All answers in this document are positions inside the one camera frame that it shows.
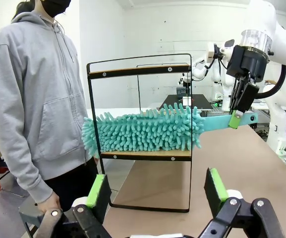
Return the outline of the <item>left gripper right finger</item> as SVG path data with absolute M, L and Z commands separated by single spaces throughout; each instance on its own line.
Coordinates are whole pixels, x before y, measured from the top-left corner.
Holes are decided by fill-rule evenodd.
M 212 220 L 201 238 L 226 238 L 232 229 L 242 229 L 248 238 L 284 238 L 271 202 L 257 198 L 246 202 L 237 190 L 227 190 L 215 168 L 208 168 L 204 184 Z

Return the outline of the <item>person's right hand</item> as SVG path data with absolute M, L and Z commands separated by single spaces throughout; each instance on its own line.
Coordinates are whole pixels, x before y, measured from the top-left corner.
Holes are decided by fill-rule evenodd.
M 60 209 L 61 206 L 59 202 L 59 197 L 57 196 L 55 192 L 53 192 L 47 200 L 45 200 L 44 202 L 38 203 L 37 207 L 43 213 L 46 213 L 46 211 L 49 209 Z

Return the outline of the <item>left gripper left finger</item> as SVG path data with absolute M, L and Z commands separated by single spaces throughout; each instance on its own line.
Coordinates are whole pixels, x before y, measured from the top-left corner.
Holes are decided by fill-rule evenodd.
M 107 175 L 97 175 L 86 197 L 75 200 L 66 212 L 49 209 L 40 225 L 41 238 L 110 238 L 103 222 L 110 202 Z

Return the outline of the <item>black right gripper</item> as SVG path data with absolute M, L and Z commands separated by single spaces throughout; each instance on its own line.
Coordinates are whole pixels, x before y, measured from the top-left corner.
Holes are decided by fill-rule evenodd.
M 243 112 L 238 112 L 236 107 L 243 91 L 241 77 L 249 76 L 254 82 L 261 82 L 264 78 L 266 66 L 269 62 L 264 52 L 250 47 L 235 45 L 227 66 L 227 74 L 236 78 L 230 96 L 229 127 L 237 129 Z

